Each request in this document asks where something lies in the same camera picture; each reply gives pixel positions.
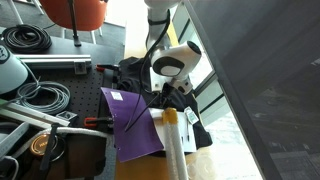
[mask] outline chair leg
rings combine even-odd
[[[91,39],[93,44],[97,44],[96,37],[94,36],[94,31],[90,31]]]
[[[66,28],[61,27],[60,37],[63,39],[66,37]]]
[[[99,35],[102,36],[102,29],[99,27]]]
[[[18,23],[19,23],[19,24],[23,24],[22,19],[21,19],[21,17],[20,17],[20,14],[19,14],[16,6],[13,4],[13,0],[7,0],[7,1],[8,1],[8,4],[10,5],[10,7],[11,7],[13,13],[14,13],[14,15],[16,16],[16,18],[17,18],[17,20],[18,20]]]
[[[40,2],[38,0],[32,0],[33,4],[39,9],[41,14],[44,14],[41,7],[40,7]]]

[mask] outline white card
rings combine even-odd
[[[119,92],[112,92],[111,91],[111,95],[114,100],[123,101],[122,96]]]

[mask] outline black cloth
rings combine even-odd
[[[118,78],[118,88],[119,90],[139,93],[140,83],[139,83],[139,73],[140,67],[143,60],[136,57],[130,57],[119,62],[120,73]],[[146,62],[145,68],[143,69],[142,83],[145,89],[150,90],[150,76],[149,76],[150,62]],[[155,98],[156,94],[150,94],[141,90],[141,95],[147,104]],[[160,102],[155,101],[150,105],[151,108],[159,108]],[[195,100],[193,93],[190,92],[187,95],[183,95],[180,91],[174,90],[170,94],[170,98],[166,103],[166,107],[175,108],[177,111],[183,112],[186,107],[190,106],[191,109],[199,117],[198,104]],[[205,131],[202,123],[198,121],[193,125],[193,131],[195,135],[196,147],[197,149],[201,147],[210,146],[212,144],[211,136]]]

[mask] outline glass panel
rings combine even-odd
[[[192,41],[196,45],[199,46],[202,52],[202,58],[200,62],[197,64],[195,69],[189,74],[191,82],[194,86],[194,89],[198,87],[198,85],[213,71],[210,61],[208,60],[207,54],[202,48],[202,43],[198,38],[195,29],[192,23],[189,23],[187,27],[188,14],[185,7],[180,4],[176,10],[176,13],[173,18],[173,24],[177,33],[177,36],[181,39],[179,41],[180,44],[186,41]]]
[[[201,102],[198,103],[199,111],[202,111],[221,94],[223,94],[223,92],[220,84],[217,80],[213,81],[203,92],[201,92],[201,94],[196,97],[197,102]]]
[[[230,108],[228,108],[228,113],[216,118],[205,129],[213,140],[210,149],[213,155],[216,180],[262,179]]]
[[[266,178],[320,179],[320,1],[191,3]]]
[[[215,120],[225,116],[229,112],[229,104],[227,103],[226,98],[223,97],[218,102],[210,106],[206,111],[201,113],[202,124],[204,126],[209,125]]]

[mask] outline wire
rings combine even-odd
[[[128,131],[138,120],[139,118],[142,116],[142,114],[149,108],[149,106],[160,96],[160,93],[157,94],[156,97],[154,97],[150,102],[149,104],[141,111],[141,113],[138,115],[138,117],[131,123],[131,124],[127,124],[127,127],[126,127],[126,130],[125,131]]]
[[[15,169],[14,174],[12,176],[12,180],[16,180],[17,174],[18,174],[18,171],[19,171],[19,163],[18,163],[18,161],[15,158],[11,157],[11,156],[4,156],[4,158],[12,160],[14,162],[14,164],[16,165],[16,169]]]
[[[51,24],[51,25],[49,25],[49,26],[47,26],[47,27],[44,27],[44,28],[42,28],[42,29],[49,29],[49,28],[51,28],[51,27],[53,27],[53,26],[55,26],[56,25],[56,23],[53,23],[53,24]]]
[[[38,79],[36,79],[35,75],[30,70],[30,68],[23,61],[20,61],[20,62],[26,67],[26,69],[29,71],[29,73],[31,74],[35,82],[22,85],[17,90],[18,97],[6,102],[5,104],[2,104],[0,106],[0,109],[9,103],[18,101],[18,103],[22,106],[25,106],[46,114],[54,115],[62,112],[68,106],[70,101],[70,91],[68,90],[68,88],[56,82],[51,82],[51,81],[40,82]],[[42,90],[54,93],[55,94],[54,101],[48,105],[30,104],[28,100],[35,98],[38,95],[39,91],[42,91]]]
[[[147,51],[147,53],[145,54],[145,56],[143,57],[143,63],[142,65],[140,66],[140,73],[139,73],[139,83],[140,83],[140,88],[139,88],[139,97],[138,97],[138,100],[137,100],[137,103],[135,105],[135,108],[132,112],[132,115],[127,123],[127,126],[125,128],[125,132],[127,132],[131,127],[131,121],[132,121],[132,118],[134,116],[134,114],[136,113],[136,110],[137,110],[137,107],[138,107],[138,104],[139,104],[139,101],[140,101],[140,97],[141,97],[141,90],[143,89],[144,91],[146,91],[147,93],[152,93],[152,92],[149,92],[147,91],[144,87],[143,87],[143,82],[142,82],[142,73],[143,73],[143,69],[144,69],[144,66],[147,62],[147,60],[149,60],[149,56],[151,55],[151,53],[153,53],[153,51],[155,50],[156,46],[159,44],[159,42],[162,40],[162,38],[164,37],[164,35],[166,34],[167,30],[168,30],[168,27],[170,25],[170,11],[168,10],[167,11],[167,19],[166,19],[166,25],[163,29],[163,31],[161,32],[159,38],[153,43],[153,45],[151,46],[151,48]]]
[[[37,53],[48,49],[51,44],[49,34],[34,25],[21,24],[2,32],[6,46],[16,53]]]

